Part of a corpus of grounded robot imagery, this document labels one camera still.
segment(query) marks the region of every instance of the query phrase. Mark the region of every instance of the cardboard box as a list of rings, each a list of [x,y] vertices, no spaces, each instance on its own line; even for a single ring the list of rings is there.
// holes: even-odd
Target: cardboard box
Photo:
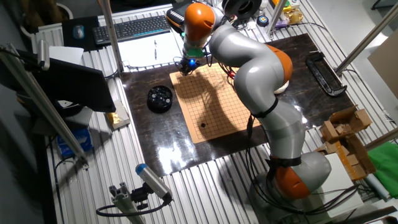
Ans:
[[[333,143],[325,142],[316,151],[325,155],[337,153],[352,181],[361,180],[376,172],[366,148],[355,134]]]
[[[355,156],[354,154],[353,154],[353,155],[349,155],[349,156],[346,155],[346,157],[347,157],[348,163],[349,163],[351,166],[354,166],[354,165],[356,165],[356,164],[359,164],[359,162],[358,162],[358,160],[356,159],[356,156]]]
[[[356,110],[356,106],[333,113],[323,123],[320,132],[325,141],[337,141],[369,127],[372,121],[367,112],[365,109]]]

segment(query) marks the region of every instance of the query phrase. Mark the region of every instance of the wooden board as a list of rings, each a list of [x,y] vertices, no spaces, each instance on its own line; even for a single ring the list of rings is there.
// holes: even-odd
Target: wooden board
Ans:
[[[193,143],[246,130],[250,111],[233,89],[233,80],[216,63],[191,75],[170,74]],[[258,120],[253,126],[259,126]]]

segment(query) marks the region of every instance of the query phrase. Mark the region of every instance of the yellow object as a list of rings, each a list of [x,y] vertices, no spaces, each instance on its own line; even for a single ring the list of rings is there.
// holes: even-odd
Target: yellow object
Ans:
[[[106,113],[106,117],[112,124],[113,129],[118,129],[129,124],[130,117],[121,100],[116,100],[113,103],[116,107],[116,111],[114,113]]]
[[[276,5],[278,5],[279,0],[272,0],[272,2]],[[285,7],[283,9],[284,12],[289,12],[290,10],[292,10],[292,6],[290,5],[290,2],[287,1],[285,4]]]
[[[285,12],[285,17],[289,19],[288,25],[297,24],[303,20],[303,13],[299,9],[293,9],[290,12]]]

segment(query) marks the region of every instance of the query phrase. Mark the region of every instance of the metal pole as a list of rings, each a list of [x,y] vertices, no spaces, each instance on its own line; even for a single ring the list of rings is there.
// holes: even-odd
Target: metal pole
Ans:
[[[276,26],[276,23],[278,22],[280,15],[282,14],[282,11],[284,10],[286,2],[287,2],[287,0],[279,0],[278,4],[275,6],[274,15],[272,15],[271,22],[270,22],[270,25],[268,26],[268,30],[267,30],[268,36],[272,35],[271,32],[273,32],[273,30]]]
[[[16,55],[18,55],[17,50],[11,44],[8,44],[6,49]],[[87,167],[86,154],[81,148],[80,144],[73,136],[72,132],[69,130],[68,126],[65,124],[61,116],[58,114],[57,110],[54,108],[53,104],[44,93],[43,89],[37,83],[35,77],[32,73],[27,72],[22,64],[21,60],[10,54],[1,52],[0,59],[4,62],[7,68],[15,76],[17,81],[25,89],[27,94],[33,99],[37,107],[41,110],[44,116],[49,120],[51,125],[55,128],[59,135],[65,140],[70,149],[75,153],[75,155],[82,161],[84,168]]]
[[[108,28],[109,39],[111,40],[113,54],[116,59],[116,66],[118,67],[118,72],[123,72],[123,62],[122,57],[120,56],[119,46],[118,46],[118,38],[116,37],[116,31],[113,26],[112,20],[112,11],[111,6],[109,5],[109,0],[101,0],[101,9],[104,14],[106,27]]]
[[[379,25],[373,28],[373,30],[356,46],[356,48],[344,59],[344,61],[337,67],[336,74],[339,75],[344,69],[367,47],[372,40],[379,35],[379,33],[387,26],[393,18],[398,14],[398,4],[396,4]]]
[[[365,145],[365,148],[369,151],[375,147],[381,146],[387,141],[393,140],[394,138],[398,138],[398,128],[395,128],[394,130],[389,131],[387,134],[384,134],[381,137],[371,141],[369,144]]]

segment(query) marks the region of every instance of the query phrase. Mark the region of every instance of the desk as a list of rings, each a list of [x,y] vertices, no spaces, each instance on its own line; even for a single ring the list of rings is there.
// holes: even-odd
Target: desk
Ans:
[[[171,5],[140,9],[114,14],[114,22],[119,23],[142,17],[165,14]],[[300,7],[304,14],[303,22],[323,24],[319,15],[313,10],[308,0],[302,0]],[[266,16],[271,18],[271,13],[266,9]],[[103,16],[99,23],[104,26]],[[257,27],[254,30],[242,30],[242,33],[260,42],[268,42],[264,29]],[[305,25],[277,31],[275,39],[283,39],[293,35],[309,33],[314,43],[321,50],[332,67],[337,67],[344,59],[341,52],[330,35],[323,29]],[[44,39],[50,45],[62,46],[62,28],[60,24],[40,27],[39,32],[32,36],[32,45],[36,51],[38,40]],[[85,52],[81,64],[97,68],[104,75],[110,75],[116,70],[116,64],[111,47],[103,50]],[[362,79],[350,72],[343,74],[343,83],[348,85],[347,93],[351,100],[366,108],[373,124],[359,134],[364,144],[371,142],[379,136],[392,130],[394,127],[387,121],[382,112],[382,106],[377,101],[371,90]],[[120,79],[109,80],[109,88],[114,99],[121,99],[128,105],[126,95]],[[131,125],[114,132],[109,130],[103,113],[93,113],[90,121],[94,149],[87,153],[88,170],[73,167],[67,162],[60,165],[56,172],[50,172],[53,187],[54,204],[58,223],[128,223],[126,218],[98,217],[96,208],[111,205],[111,195],[108,187],[127,183],[129,189],[141,187],[142,180],[135,174],[137,164],[143,163],[142,151],[137,139],[134,121]],[[322,144],[321,134],[318,129],[310,129],[305,137],[303,152],[316,149]],[[266,165],[264,159],[269,153],[268,145],[261,145],[252,151],[255,172],[264,172]],[[60,156],[50,148],[47,149],[50,170],[60,161]],[[147,223],[258,223],[258,220],[248,202],[249,178],[246,173],[244,153],[237,152],[230,156],[221,157],[211,162],[185,169],[164,176],[162,179],[168,185],[174,196],[170,207],[144,215]],[[55,175],[59,181],[60,196],[58,200],[55,186]],[[149,196],[150,208],[159,206],[159,199]]]

